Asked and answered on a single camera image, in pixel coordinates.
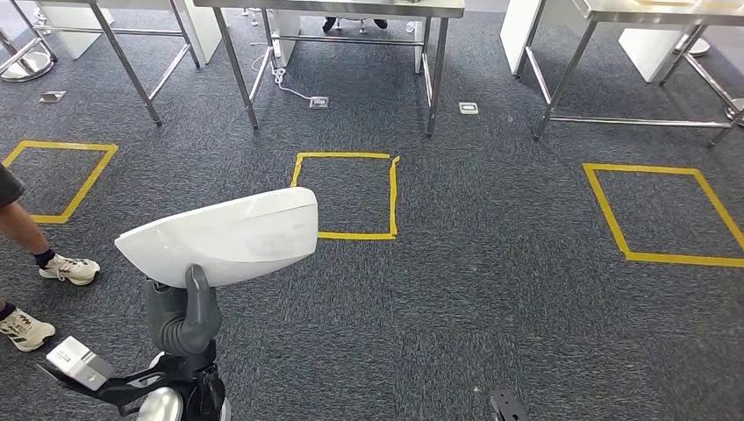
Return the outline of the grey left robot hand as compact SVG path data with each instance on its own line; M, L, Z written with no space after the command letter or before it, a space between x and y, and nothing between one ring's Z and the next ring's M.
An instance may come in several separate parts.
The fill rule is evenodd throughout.
M144 283L147 326L154 345L165 353L189 357L204 352L217 336L223 315L217 291L199 265L183 277L184 289L147 279Z

